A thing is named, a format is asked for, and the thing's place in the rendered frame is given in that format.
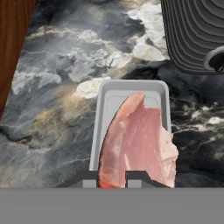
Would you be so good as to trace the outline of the white meat tray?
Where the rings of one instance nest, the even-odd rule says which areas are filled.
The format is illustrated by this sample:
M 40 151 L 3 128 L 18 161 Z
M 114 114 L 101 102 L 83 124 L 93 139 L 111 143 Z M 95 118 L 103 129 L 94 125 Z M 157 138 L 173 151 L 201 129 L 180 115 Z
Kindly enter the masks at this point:
M 124 100 L 135 92 L 145 93 L 144 105 L 161 109 L 163 127 L 171 132 L 169 89 L 161 80 L 105 80 L 99 88 L 90 158 L 90 171 L 98 169 L 98 159 L 106 131 Z

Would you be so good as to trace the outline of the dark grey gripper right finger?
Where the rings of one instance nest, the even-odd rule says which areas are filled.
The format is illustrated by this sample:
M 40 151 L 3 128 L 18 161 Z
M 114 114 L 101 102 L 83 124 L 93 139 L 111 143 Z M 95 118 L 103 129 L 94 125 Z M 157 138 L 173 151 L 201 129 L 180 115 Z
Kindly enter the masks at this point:
M 161 184 L 150 178 L 146 171 L 126 171 L 126 188 L 152 188 Z

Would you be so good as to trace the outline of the raw pink meat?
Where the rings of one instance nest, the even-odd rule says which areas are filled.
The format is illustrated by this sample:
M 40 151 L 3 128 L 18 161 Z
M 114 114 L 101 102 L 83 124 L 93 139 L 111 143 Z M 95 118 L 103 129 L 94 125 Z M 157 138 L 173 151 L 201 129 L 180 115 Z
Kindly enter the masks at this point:
M 125 173 L 147 172 L 157 182 L 175 186 L 177 146 L 161 122 L 159 108 L 144 106 L 145 93 L 130 95 L 115 113 L 104 137 L 98 185 L 124 188 Z

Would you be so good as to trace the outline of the brown wooden cabinet panel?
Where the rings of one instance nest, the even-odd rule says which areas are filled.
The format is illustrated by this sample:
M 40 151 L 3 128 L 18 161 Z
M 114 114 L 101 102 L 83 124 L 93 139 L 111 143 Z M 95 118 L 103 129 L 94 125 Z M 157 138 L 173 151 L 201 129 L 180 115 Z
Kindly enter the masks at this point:
M 0 0 L 0 118 L 36 0 Z

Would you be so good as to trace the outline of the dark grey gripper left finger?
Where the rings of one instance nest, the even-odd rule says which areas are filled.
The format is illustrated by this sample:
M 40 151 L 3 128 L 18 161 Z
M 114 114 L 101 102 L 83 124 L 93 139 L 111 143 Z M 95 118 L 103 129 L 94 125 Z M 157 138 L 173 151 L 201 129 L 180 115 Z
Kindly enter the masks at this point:
M 69 180 L 57 185 L 57 188 L 96 188 L 98 171 L 78 171 Z

